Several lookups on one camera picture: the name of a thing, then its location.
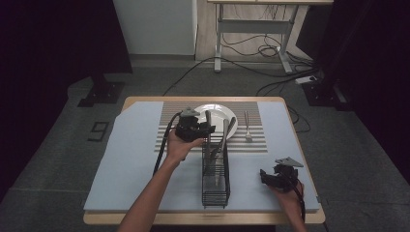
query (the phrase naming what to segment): human arm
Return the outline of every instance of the human arm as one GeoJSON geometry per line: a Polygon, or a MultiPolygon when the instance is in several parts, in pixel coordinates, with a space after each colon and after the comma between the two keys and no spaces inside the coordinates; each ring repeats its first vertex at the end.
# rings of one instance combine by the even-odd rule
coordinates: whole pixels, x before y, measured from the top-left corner
{"type": "Polygon", "coordinates": [[[172,173],[190,149],[202,142],[203,139],[199,138],[187,143],[175,134],[175,130],[169,133],[166,158],[124,216],[118,232],[150,231],[172,173]]]}
{"type": "MultiPolygon", "coordinates": [[[[279,205],[289,219],[289,223],[292,226],[293,231],[307,232],[308,229],[305,225],[305,222],[302,220],[302,209],[296,192],[294,190],[281,192],[274,187],[268,187],[278,199],[279,205]]],[[[296,188],[301,193],[301,195],[303,195],[304,185],[299,182],[296,188]]]]}

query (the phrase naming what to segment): striped mat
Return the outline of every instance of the striped mat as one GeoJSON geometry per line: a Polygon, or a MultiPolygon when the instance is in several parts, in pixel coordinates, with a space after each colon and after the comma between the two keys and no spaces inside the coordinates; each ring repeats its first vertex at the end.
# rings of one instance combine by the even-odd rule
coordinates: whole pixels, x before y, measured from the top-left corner
{"type": "MultiPolygon", "coordinates": [[[[160,125],[158,129],[157,142],[155,146],[155,152],[160,151],[161,142],[163,134],[165,133],[166,127],[169,121],[175,115],[175,113],[187,108],[188,106],[192,109],[197,108],[203,104],[221,104],[236,115],[238,121],[238,128],[236,132],[227,141],[228,154],[267,154],[267,146],[265,140],[265,134],[262,128],[262,122],[260,120],[259,108],[257,102],[236,102],[236,101],[213,101],[213,102],[201,102],[201,101],[165,101],[163,103],[162,115],[160,120],[160,125]],[[249,115],[249,131],[252,135],[252,141],[247,142],[245,139],[245,134],[247,133],[247,128],[245,124],[245,110],[248,111],[249,115]]],[[[174,126],[178,123],[178,118],[174,121],[174,126]]],[[[193,148],[191,153],[201,153],[200,148],[193,148]]]]}

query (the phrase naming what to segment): tripod base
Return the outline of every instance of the tripod base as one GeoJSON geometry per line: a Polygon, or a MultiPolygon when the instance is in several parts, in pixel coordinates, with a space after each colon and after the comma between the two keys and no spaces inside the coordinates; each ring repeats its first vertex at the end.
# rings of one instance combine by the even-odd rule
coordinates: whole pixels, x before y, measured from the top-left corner
{"type": "Polygon", "coordinates": [[[307,102],[310,106],[335,107],[340,111],[352,110],[348,100],[343,96],[337,85],[334,86],[333,91],[329,96],[322,95],[320,87],[321,86],[318,83],[302,84],[302,88],[307,97],[307,102]]]}
{"type": "Polygon", "coordinates": [[[124,82],[107,82],[102,74],[91,76],[94,86],[82,99],[78,107],[93,107],[95,103],[117,103],[124,88],[124,82]]]}

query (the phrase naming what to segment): table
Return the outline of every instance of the table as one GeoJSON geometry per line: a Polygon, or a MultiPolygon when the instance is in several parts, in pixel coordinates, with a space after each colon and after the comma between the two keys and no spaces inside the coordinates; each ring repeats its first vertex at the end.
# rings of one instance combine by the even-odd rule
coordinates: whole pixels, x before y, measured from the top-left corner
{"type": "MultiPolygon", "coordinates": [[[[279,102],[285,105],[282,98],[277,97],[129,97],[126,99],[123,112],[132,107],[136,102],[279,102]]],[[[296,133],[291,124],[290,116],[287,113],[287,120],[291,125],[297,149],[302,153],[296,133]]],[[[305,157],[302,156],[306,166],[308,179],[312,182],[314,195],[317,196],[313,181],[311,180],[305,157]]],[[[119,224],[125,215],[125,211],[90,211],[84,214],[84,221],[87,224],[119,224]]],[[[321,204],[317,211],[307,212],[307,223],[322,223],[325,215],[321,204]]],[[[233,225],[233,224],[283,224],[287,223],[286,216],[281,212],[260,212],[260,211],[197,211],[197,212],[159,212],[154,221],[155,224],[166,225],[233,225]]]]}
{"type": "Polygon", "coordinates": [[[219,16],[217,26],[217,45],[215,52],[215,72],[220,72],[221,47],[220,39],[222,33],[250,33],[250,34],[282,34],[283,41],[278,47],[278,56],[286,73],[292,73],[289,65],[289,57],[286,54],[286,47],[292,32],[295,17],[299,5],[330,5],[333,0],[208,0],[209,3],[218,4],[219,16]],[[224,4],[242,5],[293,5],[293,12],[288,21],[284,20],[243,20],[223,18],[224,4]]]}

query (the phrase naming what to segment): cable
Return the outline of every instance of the cable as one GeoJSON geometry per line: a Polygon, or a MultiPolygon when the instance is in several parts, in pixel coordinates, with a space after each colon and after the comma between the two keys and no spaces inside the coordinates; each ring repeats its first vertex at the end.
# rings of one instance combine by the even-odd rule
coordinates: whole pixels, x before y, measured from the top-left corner
{"type": "Polygon", "coordinates": [[[284,20],[284,16],[286,15],[286,7],[287,7],[287,5],[284,5],[282,20],[284,20]]]}
{"type": "Polygon", "coordinates": [[[272,15],[272,20],[275,20],[275,18],[277,17],[278,8],[279,8],[279,5],[277,5],[277,10],[276,10],[275,13],[272,15]]]}
{"type": "MultiPolygon", "coordinates": [[[[269,86],[277,85],[277,86],[275,86],[274,88],[270,89],[267,93],[265,93],[265,94],[263,95],[263,97],[266,97],[269,93],[271,93],[272,91],[276,90],[276,89],[280,86],[280,84],[282,84],[282,86],[281,86],[281,88],[280,88],[280,90],[279,90],[279,92],[278,92],[278,96],[279,96],[279,97],[282,97],[281,92],[283,91],[285,85],[286,85],[290,80],[292,80],[292,79],[295,79],[295,78],[291,78],[291,79],[287,79],[287,80],[283,80],[283,81],[278,81],[278,82],[275,82],[275,83],[271,83],[271,84],[265,85],[265,86],[263,86],[261,89],[259,89],[259,91],[256,93],[256,97],[258,97],[258,95],[259,95],[259,93],[260,93],[261,90],[263,90],[263,89],[265,89],[265,88],[267,88],[267,87],[269,87],[269,86]]],[[[296,124],[300,121],[300,119],[303,119],[303,120],[306,122],[306,124],[307,124],[307,129],[305,129],[305,130],[296,130],[296,132],[309,132],[310,129],[311,129],[311,126],[310,126],[310,123],[308,122],[308,119],[305,118],[303,115],[299,114],[298,111],[296,111],[296,109],[294,109],[293,107],[291,107],[289,104],[287,104],[286,106],[287,106],[287,109],[288,109],[289,113],[294,114],[294,115],[296,116],[296,120],[295,120],[295,121],[292,121],[292,124],[293,124],[293,125],[296,125],[296,124]]]]}
{"type": "Polygon", "coordinates": [[[302,57],[298,57],[296,55],[293,55],[292,53],[290,53],[289,51],[286,51],[287,55],[289,56],[290,60],[292,60],[295,63],[298,64],[305,64],[306,66],[309,67],[313,67],[314,66],[314,61],[313,60],[309,60],[309,59],[305,59],[302,57]]]}
{"type": "Polygon", "coordinates": [[[181,76],[177,81],[175,81],[171,86],[169,86],[169,87],[165,90],[165,92],[162,94],[162,96],[165,96],[165,95],[169,92],[169,90],[171,90],[173,87],[175,87],[182,79],[184,79],[184,77],[185,77],[188,73],[190,73],[190,72],[191,72],[193,69],[195,69],[197,66],[199,66],[200,64],[202,64],[202,63],[204,63],[204,62],[206,62],[206,61],[212,60],[212,59],[214,59],[214,57],[207,58],[207,59],[205,59],[205,60],[202,60],[202,61],[199,62],[198,64],[194,65],[194,66],[193,66],[192,68],[190,68],[187,72],[185,72],[183,76],[181,76]]]}
{"type": "Polygon", "coordinates": [[[201,64],[204,63],[204,62],[207,62],[207,61],[209,61],[209,60],[214,60],[214,59],[221,59],[221,60],[223,60],[223,61],[226,61],[226,62],[229,62],[229,63],[231,63],[231,64],[233,64],[233,65],[236,65],[236,66],[238,66],[238,67],[241,67],[241,68],[243,68],[243,69],[246,69],[246,70],[248,70],[248,71],[251,71],[251,72],[254,72],[254,73],[258,73],[258,74],[262,74],[262,75],[266,75],[266,76],[269,76],[269,77],[288,77],[288,79],[286,79],[286,80],[277,81],[277,82],[274,82],[274,83],[271,83],[271,84],[268,84],[268,85],[263,86],[262,88],[260,88],[260,89],[257,91],[256,97],[259,95],[260,91],[262,91],[263,89],[265,89],[265,88],[267,88],[267,87],[269,87],[269,86],[271,86],[271,85],[278,84],[278,83],[288,82],[288,81],[290,81],[290,80],[294,80],[294,79],[296,79],[296,78],[299,78],[299,77],[301,77],[301,76],[303,76],[303,75],[317,72],[317,69],[316,69],[316,68],[313,68],[313,69],[310,69],[310,70],[306,70],[306,71],[302,71],[302,72],[296,72],[296,73],[291,73],[291,74],[283,74],[283,75],[278,75],[278,74],[276,74],[276,75],[273,75],[273,74],[263,73],[263,72],[259,72],[259,71],[257,71],[257,70],[250,69],[250,68],[248,68],[248,67],[245,67],[245,66],[243,66],[243,65],[237,64],[236,62],[227,60],[227,59],[225,59],[225,58],[221,58],[221,57],[210,57],[210,58],[207,58],[207,59],[205,59],[205,60],[200,61],[199,63],[197,63],[196,65],[194,65],[192,68],[190,68],[190,69],[189,69],[187,72],[185,72],[177,81],[175,81],[174,83],[172,83],[172,84],[165,90],[165,92],[164,92],[162,95],[165,96],[173,87],[176,87],[176,85],[177,85],[181,80],[183,80],[183,79],[185,78],[185,76],[187,76],[187,74],[190,73],[190,72],[191,72],[193,69],[195,69],[197,66],[201,65],[201,64]]]}
{"type": "Polygon", "coordinates": [[[235,8],[235,15],[236,15],[239,19],[241,19],[241,17],[238,15],[238,10],[236,9],[236,4],[234,4],[233,7],[235,8]]]}
{"type": "Polygon", "coordinates": [[[225,39],[225,37],[224,37],[224,34],[222,34],[222,39],[223,39],[223,41],[224,41],[226,44],[228,44],[228,45],[226,45],[226,44],[223,44],[223,43],[222,43],[221,45],[222,45],[223,47],[232,49],[232,50],[235,51],[236,53],[238,53],[238,54],[240,54],[240,55],[243,55],[243,56],[254,56],[254,55],[258,55],[258,54],[262,55],[263,57],[268,57],[268,58],[277,56],[277,55],[278,55],[278,49],[277,49],[277,47],[274,46],[274,45],[270,45],[270,44],[268,43],[267,39],[271,39],[271,40],[275,41],[276,43],[278,43],[278,46],[280,46],[280,42],[279,42],[279,41],[277,41],[276,39],[274,39],[274,38],[268,36],[267,34],[265,34],[265,35],[253,36],[253,37],[247,38],[247,39],[245,39],[245,40],[243,40],[243,41],[239,41],[239,42],[235,42],[235,43],[229,43],[229,42],[227,42],[226,39],[225,39]],[[242,52],[238,51],[237,49],[235,49],[235,48],[233,48],[233,47],[231,46],[231,45],[241,44],[241,43],[244,43],[244,42],[250,41],[250,40],[252,40],[252,39],[259,38],[259,37],[263,37],[263,38],[264,38],[263,40],[264,40],[265,44],[259,46],[259,47],[258,47],[258,51],[255,52],[255,53],[245,54],[245,53],[242,53],[242,52]],[[265,51],[267,51],[267,50],[273,50],[273,51],[274,51],[274,54],[272,54],[272,55],[266,54],[265,51]]]}
{"type": "Polygon", "coordinates": [[[263,11],[262,16],[261,16],[261,17],[259,17],[259,19],[262,19],[262,18],[263,18],[263,16],[265,16],[265,18],[267,18],[267,16],[266,16],[266,12],[268,11],[268,9],[269,9],[269,5],[268,5],[268,6],[266,6],[265,11],[263,11]]]}
{"type": "Polygon", "coordinates": [[[293,185],[292,181],[289,179],[289,177],[287,175],[285,175],[284,173],[280,172],[281,176],[283,177],[284,180],[286,180],[287,184],[290,185],[293,190],[295,191],[296,195],[298,196],[299,199],[299,205],[301,206],[301,215],[302,215],[302,220],[305,221],[306,220],[306,208],[305,208],[305,200],[304,200],[304,188],[302,186],[301,181],[298,179],[298,183],[301,185],[302,187],[302,193],[299,192],[298,188],[296,188],[295,185],[293,185]]]}
{"type": "Polygon", "coordinates": [[[154,166],[153,176],[155,175],[155,173],[158,171],[158,168],[160,167],[160,163],[161,163],[162,155],[163,155],[163,150],[165,149],[166,140],[168,139],[169,131],[171,130],[172,123],[174,122],[175,118],[177,116],[180,116],[180,115],[181,115],[181,112],[176,113],[172,117],[172,119],[169,122],[168,126],[166,127],[165,133],[163,134],[163,138],[162,138],[162,144],[161,144],[160,152],[158,153],[157,162],[155,163],[155,166],[154,166]]]}

